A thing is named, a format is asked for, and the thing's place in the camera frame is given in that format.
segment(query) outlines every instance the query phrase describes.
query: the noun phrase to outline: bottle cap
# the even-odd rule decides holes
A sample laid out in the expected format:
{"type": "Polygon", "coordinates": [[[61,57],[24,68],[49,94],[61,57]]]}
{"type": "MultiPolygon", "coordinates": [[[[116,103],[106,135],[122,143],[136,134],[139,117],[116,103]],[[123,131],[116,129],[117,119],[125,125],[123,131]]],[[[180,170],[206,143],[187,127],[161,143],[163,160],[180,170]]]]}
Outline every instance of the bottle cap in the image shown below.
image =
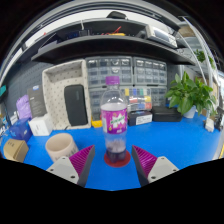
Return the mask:
{"type": "Polygon", "coordinates": [[[107,76],[106,77],[106,84],[107,85],[119,85],[120,84],[120,77],[119,76],[107,76]]]}

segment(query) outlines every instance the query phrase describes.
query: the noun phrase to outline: blue table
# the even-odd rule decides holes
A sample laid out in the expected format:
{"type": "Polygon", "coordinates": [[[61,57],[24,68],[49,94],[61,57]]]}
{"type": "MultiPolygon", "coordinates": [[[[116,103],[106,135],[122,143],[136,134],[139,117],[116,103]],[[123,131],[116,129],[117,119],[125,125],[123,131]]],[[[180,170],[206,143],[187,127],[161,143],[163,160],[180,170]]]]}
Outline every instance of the blue table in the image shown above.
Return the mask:
{"type": "MultiPolygon", "coordinates": [[[[211,161],[220,139],[221,132],[213,133],[204,128],[202,115],[193,119],[182,118],[181,122],[151,122],[128,127],[127,150],[139,146],[156,157],[165,156],[179,169],[211,161]]],[[[53,131],[47,137],[32,136],[28,141],[29,151],[24,163],[48,169],[53,162],[45,150],[47,140],[58,133],[73,136],[79,150],[95,145],[95,157],[89,172],[86,188],[100,190],[124,190],[140,188],[133,158],[121,168],[113,168],[104,162],[105,145],[102,128],[53,131]]],[[[1,152],[10,136],[3,136],[1,152]]]]}

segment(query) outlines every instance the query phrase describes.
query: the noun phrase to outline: plastic bottle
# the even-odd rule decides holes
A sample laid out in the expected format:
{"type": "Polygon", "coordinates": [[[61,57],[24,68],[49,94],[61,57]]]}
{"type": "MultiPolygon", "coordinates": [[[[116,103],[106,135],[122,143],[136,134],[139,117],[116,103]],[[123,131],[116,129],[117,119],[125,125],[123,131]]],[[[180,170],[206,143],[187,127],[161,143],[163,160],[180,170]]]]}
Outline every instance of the plastic bottle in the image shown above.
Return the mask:
{"type": "Polygon", "coordinates": [[[106,154],[112,163],[126,156],[127,100],[119,84],[119,76],[106,77],[107,90],[100,102],[106,154]]]}

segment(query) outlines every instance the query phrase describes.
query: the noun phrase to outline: wall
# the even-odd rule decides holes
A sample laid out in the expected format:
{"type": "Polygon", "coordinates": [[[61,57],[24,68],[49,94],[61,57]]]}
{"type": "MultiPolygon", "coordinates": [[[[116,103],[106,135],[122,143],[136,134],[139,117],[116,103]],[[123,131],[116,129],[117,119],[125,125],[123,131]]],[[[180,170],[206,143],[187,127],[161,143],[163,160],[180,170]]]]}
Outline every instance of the wall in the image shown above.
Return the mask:
{"type": "Polygon", "coordinates": [[[27,89],[42,84],[42,71],[51,67],[51,64],[29,62],[20,67],[7,85],[8,95],[5,98],[9,117],[16,111],[17,100],[27,94],[27,89]]]}

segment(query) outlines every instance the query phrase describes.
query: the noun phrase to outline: purple bag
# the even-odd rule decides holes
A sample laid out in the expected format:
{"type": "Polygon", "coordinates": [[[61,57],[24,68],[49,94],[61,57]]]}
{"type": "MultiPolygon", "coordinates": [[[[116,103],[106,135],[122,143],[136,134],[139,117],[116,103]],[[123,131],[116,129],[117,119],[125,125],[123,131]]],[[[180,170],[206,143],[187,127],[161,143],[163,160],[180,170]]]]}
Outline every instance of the purple bag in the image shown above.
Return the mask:
{"type": "Polygon", "coordinates": [[[28,95],[19,98],[16,102],[16,107],[19,112],[19,119],[32,118],[28,95]]]}

